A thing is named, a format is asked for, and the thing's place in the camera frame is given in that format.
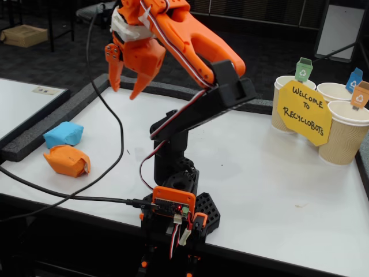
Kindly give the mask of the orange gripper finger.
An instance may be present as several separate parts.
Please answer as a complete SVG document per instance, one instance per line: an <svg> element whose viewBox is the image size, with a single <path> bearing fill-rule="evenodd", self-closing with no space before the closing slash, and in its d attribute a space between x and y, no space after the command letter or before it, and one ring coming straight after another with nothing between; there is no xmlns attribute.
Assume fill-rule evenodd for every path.
<svg viewBox="0 0 369 277"><path fill-rule="evenodd" d="M130 95L130 100L134 100L150 84L151 81L152 78L150 76L138 74L137 80Z"/></svg>
<svg viewBox="0 0 369 277"><path fill-rule="evenodd" d="M120 48L116 44L108 44L105 47L105 57L108 62L110 85L117 92L120 89L121 74L124 66Z"/></svg>

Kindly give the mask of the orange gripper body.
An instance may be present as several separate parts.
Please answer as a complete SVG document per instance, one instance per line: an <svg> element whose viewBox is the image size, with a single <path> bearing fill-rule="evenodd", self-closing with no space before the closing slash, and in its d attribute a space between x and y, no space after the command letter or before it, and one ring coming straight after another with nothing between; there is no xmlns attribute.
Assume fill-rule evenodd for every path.
<svg viewBox="0 0 369 277"><path fill-rule="evenodd" d="M148 78L158 74L166 49L156 39L143 39L125 42L123 45L123 60L125 66Z"/></svg>

